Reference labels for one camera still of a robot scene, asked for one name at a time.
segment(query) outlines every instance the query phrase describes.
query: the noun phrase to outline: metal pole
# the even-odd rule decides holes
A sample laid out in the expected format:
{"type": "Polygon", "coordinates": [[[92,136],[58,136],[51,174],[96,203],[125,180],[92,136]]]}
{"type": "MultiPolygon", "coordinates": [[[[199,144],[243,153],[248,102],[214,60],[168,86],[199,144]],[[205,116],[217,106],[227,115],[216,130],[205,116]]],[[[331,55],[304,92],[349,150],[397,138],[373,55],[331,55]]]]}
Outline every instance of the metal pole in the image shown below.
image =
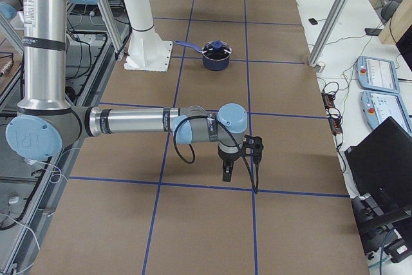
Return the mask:
{"type": "Polygon", "coordinates": [[[321,33],[319,34],[312,53],[310,54],[308,60],[309,66],[314,67],[317,64],[317,61],[322,54],[323,48],[325,47],[326,42],[328,41],[329,36],[331,35],[333,28],[335,27],[347,1],[348,0],[335,0],[335,2],[333,3],[332,9],[330,9],[329,15],[326,18],[326,22],[323,25],[321,33]]]}
{"type": "Polygon", "coordinates": [[[115,18],[113,17],[113,13],[111,12],[110,5],[108,0],[98,0],[98,9],[102,14],[103,21],[106,24],[106,28],[108,29],[109,37],[111,42],[113,42],[113,46],[115,47],[115,51],[119,54],[119,59],[123,58],[123,53],[120,51],[122,48],[122,39],[120,38],[120,34],[118,32],[115,18]]]}
{"type": "Polygon", "coordinates": [[[10,41],[15,50],[23,55],[23,41],[19,34],[14,30],[13,26],[0,13],[0,31],[4,33],[6,38],[10,41]]]}

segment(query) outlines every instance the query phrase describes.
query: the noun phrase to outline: white stand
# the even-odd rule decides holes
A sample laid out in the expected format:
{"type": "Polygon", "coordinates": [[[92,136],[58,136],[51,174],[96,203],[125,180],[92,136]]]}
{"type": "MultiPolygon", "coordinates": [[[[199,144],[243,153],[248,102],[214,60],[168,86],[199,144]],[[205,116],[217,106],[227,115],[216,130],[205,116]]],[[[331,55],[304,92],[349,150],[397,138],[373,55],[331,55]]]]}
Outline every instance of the white stand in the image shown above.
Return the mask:
{"type": "Polygon", "coordinates": [[[172,41],[162,41],[153,26],[149,0],[124,0],[133,33],[124,68],[127,70],[167,71],[172,41]]]}

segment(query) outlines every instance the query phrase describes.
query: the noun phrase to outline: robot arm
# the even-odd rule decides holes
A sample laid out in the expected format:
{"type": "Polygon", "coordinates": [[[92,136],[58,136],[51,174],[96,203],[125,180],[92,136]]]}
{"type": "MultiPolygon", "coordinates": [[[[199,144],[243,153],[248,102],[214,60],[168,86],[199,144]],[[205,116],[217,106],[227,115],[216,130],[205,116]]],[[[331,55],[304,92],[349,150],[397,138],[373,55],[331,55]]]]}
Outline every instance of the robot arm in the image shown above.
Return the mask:
{"type": "Polygon", "coordinates": [[[230,181],[233,162],[240,156],[245,163],[245,156],[253,156],[255,165],[259,164],[261,139],[245,136],[247,112],[237,104],[227,104],[217,113],[200,107],[100,110],[70,106],[64,96],[68,1],[24,0],[25,93],[17,104],[18,116],[6,129],[13,150],[25,158],[46,160],[81,138],[165,131],[173,132],[175,143],[217,142],[225,181],[230,181]],[[247,149],[252,153],[246,155],[247,149]]]}

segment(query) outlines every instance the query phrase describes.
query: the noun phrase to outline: light blue device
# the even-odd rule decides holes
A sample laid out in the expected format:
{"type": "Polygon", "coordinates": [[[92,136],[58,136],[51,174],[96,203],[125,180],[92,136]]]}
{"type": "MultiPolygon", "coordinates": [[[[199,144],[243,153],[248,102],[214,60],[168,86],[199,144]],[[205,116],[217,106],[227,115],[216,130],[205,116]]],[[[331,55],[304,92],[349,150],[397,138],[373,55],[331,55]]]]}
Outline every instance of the light blue device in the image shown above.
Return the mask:
{"type": "Polygon", "coordinates": [[[362,105],[368,124],[372,129],[392,116],[409,134],[412,135],[412,123],[402,97],[396,93],[382,91],[364,91],[362,105]]]}
{"type": "Polygon", "coordinates": [[[400,93],[397,71],[393,61],[360,56],[355,68],[359,84],[365,90],[400,93]]]}

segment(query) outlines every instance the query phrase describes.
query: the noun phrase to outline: black screen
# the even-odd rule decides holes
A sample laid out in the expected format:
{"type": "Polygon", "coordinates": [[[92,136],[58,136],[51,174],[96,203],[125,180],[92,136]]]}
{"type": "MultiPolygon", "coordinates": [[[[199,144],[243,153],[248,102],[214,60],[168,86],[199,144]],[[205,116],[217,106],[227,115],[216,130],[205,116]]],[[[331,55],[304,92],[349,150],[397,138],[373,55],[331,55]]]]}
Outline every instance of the black screen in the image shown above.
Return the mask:
{"type": "MultiPolygon", "coordinates": [[[[412,205],[412,137],[392,117],[345,152],[360,194],[384,212],[412,205]]],[[[412,247],[412,219],[393,224],[412,247]]]]}

